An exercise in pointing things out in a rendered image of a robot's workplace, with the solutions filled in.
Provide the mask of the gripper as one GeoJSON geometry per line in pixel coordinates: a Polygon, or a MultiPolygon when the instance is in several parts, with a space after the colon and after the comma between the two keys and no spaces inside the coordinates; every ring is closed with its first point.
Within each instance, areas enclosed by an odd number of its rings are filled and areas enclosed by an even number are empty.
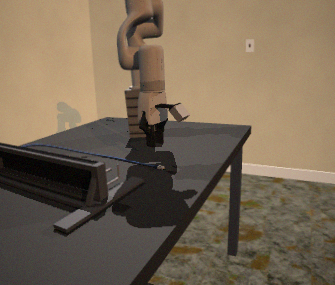
{"type": "Polygon", "coordinates": [[[155,105],[158,104],[167,104],[165,90],[140,90],[138,97],[138,123],[140,124],[139,128],[146,134],[148,147],[156,147],[156,143],[164,143],[163,131],[165,123],[168,121],[168,108],[156,108],[155,105]],[[156,131],[154,131],[154,125],[156,131]]]}

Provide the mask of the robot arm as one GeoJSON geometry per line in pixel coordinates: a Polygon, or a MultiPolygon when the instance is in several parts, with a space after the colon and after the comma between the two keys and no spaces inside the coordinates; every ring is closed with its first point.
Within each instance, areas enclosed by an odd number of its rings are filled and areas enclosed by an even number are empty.
{"type": "MultiPolygon", "coordinates": [[[[127,5],[127,18],[117,34],[117,51],[121,68],[131,70],[133,87],[129,89],[165,90],[163,47],[147,45],[143,41],[147,38],[158,38],[163,34],[163,0],[125,0],[125,5],[127,5]]],[[[177,122],[185,120],[190,115],[181,102],[175,105],[158,104],[155,107],[168,108],[177,122]]]]}

